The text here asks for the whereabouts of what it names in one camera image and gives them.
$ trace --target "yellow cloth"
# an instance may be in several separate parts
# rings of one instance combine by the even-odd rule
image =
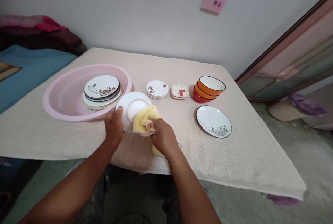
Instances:
[[[161,118],[156,106],[144,108],[133,119],[133,133],[141,136],[150,136],[156,133],[152,120]]]

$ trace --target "textured tablecloth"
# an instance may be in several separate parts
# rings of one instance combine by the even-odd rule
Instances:
[[[0,115],[0,156],[43,160],[88,157],[104,140],[103,121],[70,123],[54,119],[44,111],[42,97],[55,78],[96,63],[122,67],[130,74],[134,90],[143,93],[151,80],[162,80],[169,87],[186,85],[190,94],[202,75],[222,80],[226,91],[209,105],[222,110],[231,121],[232,133],[225,139],[214,138],[199,127],[195,111],[201,104],[192,98],[182,101],[167,95],[162,100],[151,99],[162,118],[173,127],[197,177],[303,199],[304,181],[227,70],[219,65],[180,59],[91,48]],[[125,134],[110,163],[138,172],[170,173],[166,159],[152,154],[150,138],[134,134]]]

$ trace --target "blue blanket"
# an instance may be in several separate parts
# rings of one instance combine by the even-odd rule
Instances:
[[[0,82],[0,114],[76,58],[59,50],[29,50],[18,45],[0,52],[0,62],[22,67]]]

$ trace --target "pink pillow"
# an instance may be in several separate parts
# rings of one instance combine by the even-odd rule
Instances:
[[[27,36],[40,34],[43,31],[68,30],[68,28],[60,26],[48,16],[9,15],[0,17],[0,30],[6,34]]]

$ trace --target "door frame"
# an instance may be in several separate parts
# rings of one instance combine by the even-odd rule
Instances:
[[[238,78],[236,78],[236,83],[240,86],[242,83],[247,81],[250,77],[256,74],[262,67],[264,67],[268,62],[275,58],[279,53],[281,53],[285,48],[291,45],[295,40],[297,40],[303,33],[305,33],[309,28],[326,16],[330,11],[333,10],[333,0],[320,0],[313,6],[304,16],[301,17],[286,33],[284,33],[274,44],[272,44],[257,60],[255,60]],[[253,102],[277,102],[287,97],[288,95],[300,91],[316,82],[319,82],[329,76],[333,75],[333,71],[325,72],[314,79],[302,83],[293,89],[287,91],[281,96],[274,99],[260,99],[254,97],[247,97],[248,100]]]

